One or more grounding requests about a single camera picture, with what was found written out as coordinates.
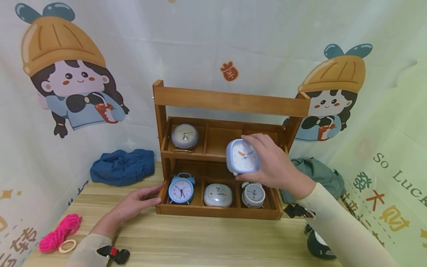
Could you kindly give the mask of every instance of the red money bag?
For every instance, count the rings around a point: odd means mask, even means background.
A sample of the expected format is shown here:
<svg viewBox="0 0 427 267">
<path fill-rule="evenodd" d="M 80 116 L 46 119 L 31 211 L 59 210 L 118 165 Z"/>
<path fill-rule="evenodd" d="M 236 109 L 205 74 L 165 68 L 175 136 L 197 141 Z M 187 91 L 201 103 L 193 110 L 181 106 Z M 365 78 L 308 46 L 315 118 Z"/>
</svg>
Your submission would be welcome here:
<svg viewBox="0 0 427 267">
<path fill-rule="evenodd" d="M 229 82 L 234 81 L 237 76 L 239 76 L 239 72 L 233 66 L 232 61 L 230 61 L 229 63 L 224 63 L 222 65 L 221 71 L 224 74 L 224 78 Z"/>
</svg>

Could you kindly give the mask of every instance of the wooden organizer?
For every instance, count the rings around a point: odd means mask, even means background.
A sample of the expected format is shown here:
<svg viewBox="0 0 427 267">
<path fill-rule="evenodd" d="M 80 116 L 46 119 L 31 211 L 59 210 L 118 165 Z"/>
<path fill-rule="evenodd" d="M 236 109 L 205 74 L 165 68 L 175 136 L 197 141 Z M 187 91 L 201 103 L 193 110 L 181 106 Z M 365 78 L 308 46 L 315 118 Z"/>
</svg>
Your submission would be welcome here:
<svg viewBox="0 0 427 267">
<path fill-rule="evenodd" d="M 242 134 L 268 134 L 286 153 L 290 150 L 302 118 L 308 114 L 310 98 L 298 93 L 295 99 L 216 91 L 164 87 L 162 80 L 153 84 L 154 104 L 164 176 L 160 191 L 161 203 L 157 214 L 233 217 L 279 220 L 283 214 L 277 190 L 264 186 L 266 198 L 263 208 L 246 208 L 241 200 L 241 184 L 227 169 L 225 149 L 229 142 Z M 248 113 L 289 116 L 287 127 L 262 123 L 244 123 L 225 120 L 169 117 L 166 106 L 217 109 Z M 172 143 L 170 135 L 174 128 L 189 123 L 197 128 L 199 140 L 190 152 L 180 151 Z M 169 204 L 168 188 L 171 179 L 180 172 L 191 173 L 195 179 L 194 197 L 189 205 Z M 203 203 L 206 186 L 212 183 L 228 185 L 233 191 L 231 207 L 210 207 Z"/>
</svg>

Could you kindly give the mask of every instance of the black clip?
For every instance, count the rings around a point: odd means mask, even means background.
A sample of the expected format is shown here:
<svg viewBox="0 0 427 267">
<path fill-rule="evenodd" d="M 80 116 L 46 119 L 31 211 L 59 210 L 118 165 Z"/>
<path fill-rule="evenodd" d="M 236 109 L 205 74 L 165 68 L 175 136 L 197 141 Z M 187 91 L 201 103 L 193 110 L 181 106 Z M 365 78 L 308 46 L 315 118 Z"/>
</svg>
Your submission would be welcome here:
<svg viewBox="0 0 427 267">
<path fill-rule="evenodd" d="M 97 253 L 104 257 L 110 257 L 119 265 L 125 264 L 131 255 L 127 249 L 118 250 L 114 246 L 103 246 L 97 249 Z"/>
<path fill-rule="evenodd" d="M 283 211 L 290 218 L 294 218 L 295 216 L 298 216 L 298 217 L 302 216 L 304 218 L 315 218 L 316 217 L 316 213 L 314 211 L 303 208 L 298 204 L 296 204 L 295 206 L 288 205 Z"/>
</svg>

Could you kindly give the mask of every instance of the alarm clock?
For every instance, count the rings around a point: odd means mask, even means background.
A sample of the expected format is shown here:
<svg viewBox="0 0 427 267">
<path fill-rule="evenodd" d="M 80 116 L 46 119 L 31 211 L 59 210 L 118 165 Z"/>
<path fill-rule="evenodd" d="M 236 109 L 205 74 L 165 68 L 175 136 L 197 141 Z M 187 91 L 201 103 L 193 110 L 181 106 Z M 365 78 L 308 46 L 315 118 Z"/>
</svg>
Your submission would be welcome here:
<svg viewBox="0 0 427 267">
<path fill-rule="evenodd" d="M 320 235 L 312 230 L 307 239 L 308 250 L 313 256 L 324 259 L 335 259 L 335 253 L 328 247 Z"/>
<path fill-rule="evenodd" d="M 172 178 L 169 185 L 169 197 L 170 202 L 177 204 L 187 203 L 193 199 L 194 195 L 194 184 L 196 180 L 189 173 L 178 173 L 177 176 Z"/>
<path fill-rule="evenodd" d="M 251 144 L 243 139 L 231 141 L 225 151 L 227 168 L 237 176 L 256 172 L 261 165 L 260 158 Z"/>
<path fill-rule="evenodd" d="M 260 183 L 242 183 L 242 202 L 248 208 L 263 207 L 266 192 Z"/>
<path fill-rule="evenodd" d="M 199 140 L 197 129 L 187 123 L 180 124 L 172 132 L 172 143 L 181 149 L 193 148 Z"/>
<path fill-rule="evenodd" d="M 211 184 L 205 189 L 203 202 L 206 206 L 229 207 L 233 202 L 233 194 L 226 185 Z"/>
</svg>

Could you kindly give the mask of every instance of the pink yarn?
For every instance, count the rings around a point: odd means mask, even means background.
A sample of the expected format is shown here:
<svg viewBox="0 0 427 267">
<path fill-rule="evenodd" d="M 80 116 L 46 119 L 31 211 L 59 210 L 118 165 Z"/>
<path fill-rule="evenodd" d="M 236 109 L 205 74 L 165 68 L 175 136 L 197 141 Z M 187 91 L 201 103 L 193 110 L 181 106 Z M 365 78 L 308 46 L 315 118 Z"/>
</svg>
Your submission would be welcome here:
<svg viewBox="0 0 427 267">
<path fill-rule="evenodd" d="M 55 231 L 47 234 L 38 244 L 41 253 L 48 253 L 59 249 L 69 235 L 77 233 L 83 217 L 70 214 L 59 223 Z"/>
</svg>

